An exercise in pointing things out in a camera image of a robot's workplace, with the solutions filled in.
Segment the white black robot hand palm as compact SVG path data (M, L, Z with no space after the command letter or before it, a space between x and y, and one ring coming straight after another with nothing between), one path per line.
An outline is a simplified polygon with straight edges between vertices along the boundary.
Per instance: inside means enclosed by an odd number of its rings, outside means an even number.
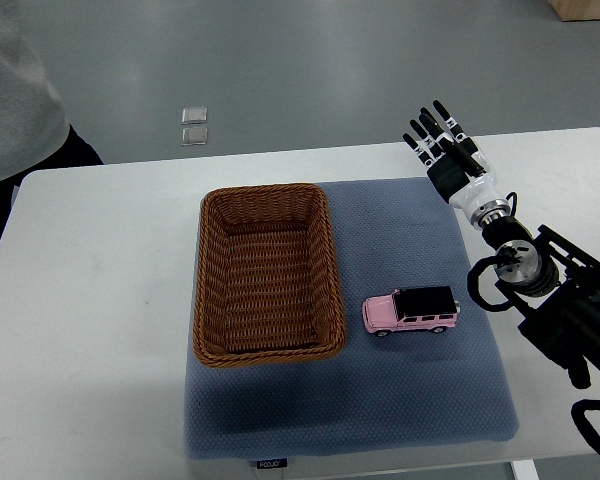
M468 220L495 220L509 215L509 202L496 189L496 175L485 155L470 137L461 142L450 135L434 140L426 137L431 159L426 161L426 174L437 193L452 207L461 210ZM481 168L470 175L455 161L468 157Z

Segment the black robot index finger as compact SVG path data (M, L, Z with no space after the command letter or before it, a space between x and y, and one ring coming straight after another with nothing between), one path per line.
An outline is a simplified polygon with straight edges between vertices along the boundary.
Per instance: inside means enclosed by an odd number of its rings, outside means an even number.
M455 141L458 143L464 141L467 138L466 133L447 108L439 100L433 101L433 107L446 123Z

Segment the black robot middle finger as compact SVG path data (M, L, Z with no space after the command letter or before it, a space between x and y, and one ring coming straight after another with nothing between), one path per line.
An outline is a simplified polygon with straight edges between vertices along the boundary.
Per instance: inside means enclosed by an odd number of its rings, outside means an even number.
M442 128L434 118L433 114L425 107L420 109L419 122L426 132L424 141L428 147L438 144L441 139L445 139L450 143L454 142L454 138L451 134Z

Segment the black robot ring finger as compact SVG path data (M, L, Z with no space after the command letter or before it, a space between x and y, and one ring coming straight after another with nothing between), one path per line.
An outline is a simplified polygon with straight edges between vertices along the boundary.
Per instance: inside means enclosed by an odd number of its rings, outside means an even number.
M444 149L439 140L445 135L445 131L433 118L411 119L411 129L419 137L418 140L410 140L410 147L417 156L443 156Z

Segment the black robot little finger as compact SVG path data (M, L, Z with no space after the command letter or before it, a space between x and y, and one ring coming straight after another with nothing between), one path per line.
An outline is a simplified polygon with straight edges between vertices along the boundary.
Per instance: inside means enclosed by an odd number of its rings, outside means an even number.
M421 146L410 134L402 135L404 142L413 150L423 165L433 165L435 159L431 156L426 147Z

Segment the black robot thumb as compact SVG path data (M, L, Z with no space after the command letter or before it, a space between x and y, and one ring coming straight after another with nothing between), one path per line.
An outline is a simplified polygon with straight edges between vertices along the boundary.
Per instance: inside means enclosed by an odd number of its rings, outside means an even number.
M459 144L455 142L448 143L447 154L469 176L482 176L485 174L484 167Z

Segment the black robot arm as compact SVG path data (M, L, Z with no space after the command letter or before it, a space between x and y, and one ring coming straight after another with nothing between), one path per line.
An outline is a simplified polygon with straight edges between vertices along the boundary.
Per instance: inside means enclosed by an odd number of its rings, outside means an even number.
M440 101L410 125L403 139L435 190L493 250L467 275L471 299L489 312L518 310L520 333L588 388L589 368L600 371L600 262L545 225L531 235L516 217L516 193L497 190L484 153Z

